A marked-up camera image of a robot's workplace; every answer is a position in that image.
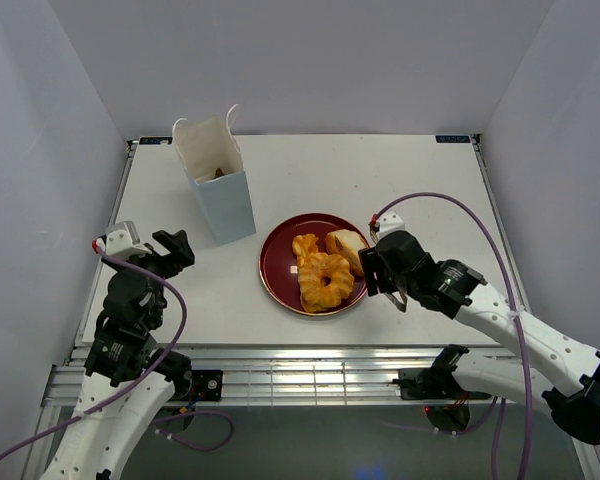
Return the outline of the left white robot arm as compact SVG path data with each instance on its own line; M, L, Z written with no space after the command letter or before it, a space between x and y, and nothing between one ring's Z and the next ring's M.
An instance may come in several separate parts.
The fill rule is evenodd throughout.
M93 247L113 269L81 391L45 479L117 479L161 407L192 387L191 362L172 347L159 348L152 331L167 307L167 280L195 263L187 234L153 233L160 254L123 221Z

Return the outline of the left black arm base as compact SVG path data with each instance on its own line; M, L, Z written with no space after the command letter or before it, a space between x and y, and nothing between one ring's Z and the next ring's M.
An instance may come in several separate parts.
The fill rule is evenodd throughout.
M175 381L172 401L220 401L223 377L222 370L190 370Z

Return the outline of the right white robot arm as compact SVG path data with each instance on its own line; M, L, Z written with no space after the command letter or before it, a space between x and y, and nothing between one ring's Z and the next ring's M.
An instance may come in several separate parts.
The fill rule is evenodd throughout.
M476 393L529 403L570 436L600 444L600 350L511 309L484 276L458 260L436 261L411 234L395 231L359 254L370 295L399 310L407 299L471 327L517 355L518 363L448 345L432 365L400 381L420 399Z

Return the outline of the metal serving tongs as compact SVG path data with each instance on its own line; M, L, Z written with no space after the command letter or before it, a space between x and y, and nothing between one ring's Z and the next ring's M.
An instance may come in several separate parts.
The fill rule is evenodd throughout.
M400 283L386 280L383 286L383 295L402 313L407 310L408 295L406 289Z

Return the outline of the large round bread roll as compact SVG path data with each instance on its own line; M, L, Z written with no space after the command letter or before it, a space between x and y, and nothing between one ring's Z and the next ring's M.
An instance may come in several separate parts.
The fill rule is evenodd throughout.
M347 260L354 277L364 276L359 252L369 245L358 232L347 229L331 231L325 237L325 247L328 254L338 254Z

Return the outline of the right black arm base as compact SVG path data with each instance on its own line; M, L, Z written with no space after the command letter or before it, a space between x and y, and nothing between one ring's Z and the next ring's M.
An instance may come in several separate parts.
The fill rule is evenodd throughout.
M463 389L450 373L427 368L416 373L410 369L400 369L398 377L392 380L400 390L403 400L487 400L491 394Z

